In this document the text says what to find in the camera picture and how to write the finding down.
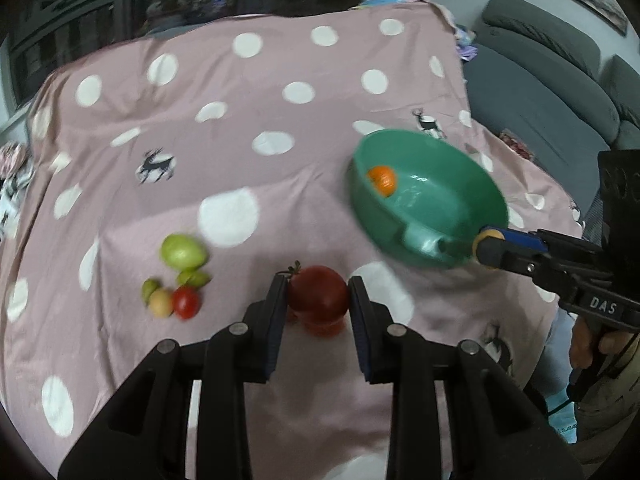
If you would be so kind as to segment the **small red tomato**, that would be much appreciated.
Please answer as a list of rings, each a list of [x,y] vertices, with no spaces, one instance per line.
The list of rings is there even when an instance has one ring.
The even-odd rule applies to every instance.
[[[190,320],[201,310],[200,294],[190,286],[183,285],[176,288],[172,293],[171,301],[174,313],[180,320]]]

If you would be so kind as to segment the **large red tomato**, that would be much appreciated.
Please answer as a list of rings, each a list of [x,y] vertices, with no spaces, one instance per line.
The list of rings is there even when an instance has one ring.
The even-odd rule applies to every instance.
[[[303,323],[327,326],[344,318],[348,310],[348,287],[336,271],[327,266],[302,266],[295,261],[279,274],[288,284],[288,308]]]

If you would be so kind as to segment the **large green fruit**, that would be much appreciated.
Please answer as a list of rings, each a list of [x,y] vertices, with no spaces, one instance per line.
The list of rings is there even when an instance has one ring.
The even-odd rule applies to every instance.
[[[183,271],[204,266],[208,252],[196,238],[174,233],[166,236],[160,245],[160,258],[171,269]]]

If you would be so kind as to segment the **pink polka dot cloth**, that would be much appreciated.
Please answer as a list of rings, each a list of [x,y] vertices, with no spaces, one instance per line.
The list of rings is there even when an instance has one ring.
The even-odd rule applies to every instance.
[[[426,338],[503,341],[532,377],[558,306],[526,278],[388,258],[349,207],[363,136],[439,123],[485,169],[516,228],[576,235],[573,202],[470,110],[450,12],[425,0],[310,18],[228,18],[99,50],[54,72],[28,118],[34,173],[1,245],[1,399],[49,472],[164,338],[209,338],[295,261],[359,275]],[[190,320],[141,286],[178,288],[169,234],[208,252]]]

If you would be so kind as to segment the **small beige fruit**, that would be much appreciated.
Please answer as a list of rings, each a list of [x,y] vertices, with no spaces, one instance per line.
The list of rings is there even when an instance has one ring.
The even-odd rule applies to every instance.
[[[158,288],[149,296],[148,308],[156,318],[169,318],[174,313],[172,291]]]

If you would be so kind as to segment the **grey sofa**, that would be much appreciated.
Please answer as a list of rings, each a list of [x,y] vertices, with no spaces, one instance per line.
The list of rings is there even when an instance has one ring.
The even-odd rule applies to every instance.
[[[464,63],[473,118],[510,132],[581,211],[599,188],[599,153],[639,146],[639,75],[603,63],[585,32],[525,0],[489,0]]]

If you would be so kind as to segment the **red tomato with stem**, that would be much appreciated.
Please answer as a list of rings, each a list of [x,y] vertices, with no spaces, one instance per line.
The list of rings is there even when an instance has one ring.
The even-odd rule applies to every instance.
[[[334,321],[318,324],[307,320],[301,313],[295,313],[296,321],[302,324],[307,334],[318,338],[332,338],[340,334],[346,327],[345,317],[341,316]]]

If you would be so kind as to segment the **small dark green fruit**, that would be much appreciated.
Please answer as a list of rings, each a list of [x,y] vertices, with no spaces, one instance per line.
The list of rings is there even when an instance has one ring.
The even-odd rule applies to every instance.
[[[162,287],[162,283],[157,278],[148,278],[141,286],[141,298],[148,304],[153,292]]]

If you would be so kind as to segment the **orange tangerine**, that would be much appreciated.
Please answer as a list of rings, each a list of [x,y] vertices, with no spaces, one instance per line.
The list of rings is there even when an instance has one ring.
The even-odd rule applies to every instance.
[[[368,172],[367,176],[373,187],[381,196],[387,198],[392,196],[397,190],[397,176],[390,166],[375,166]]]

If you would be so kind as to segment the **green plastic basin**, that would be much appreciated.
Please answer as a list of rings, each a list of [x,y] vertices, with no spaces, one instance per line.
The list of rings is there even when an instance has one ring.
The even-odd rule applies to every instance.
[[[367,176],[381,165],[397,176],[397,190],[387,198]],[[488,172],[422,132],[383,129],[364,136],[352,154],[347,185],[363,231],[408,266],[463,266],[481,229],[509,225],[506,199]]]

